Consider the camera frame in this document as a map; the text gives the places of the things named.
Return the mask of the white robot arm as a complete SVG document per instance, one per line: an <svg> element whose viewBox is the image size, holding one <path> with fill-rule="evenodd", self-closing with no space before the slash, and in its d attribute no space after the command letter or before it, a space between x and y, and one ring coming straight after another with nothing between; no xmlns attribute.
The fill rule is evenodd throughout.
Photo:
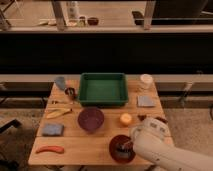
<svg viewBox="0 0 213 171"><path fill-rule="evenodd" d="M168 126L148 117L130 129L133 151L167 171L213 171L213 157L165 142Z"/></svg>

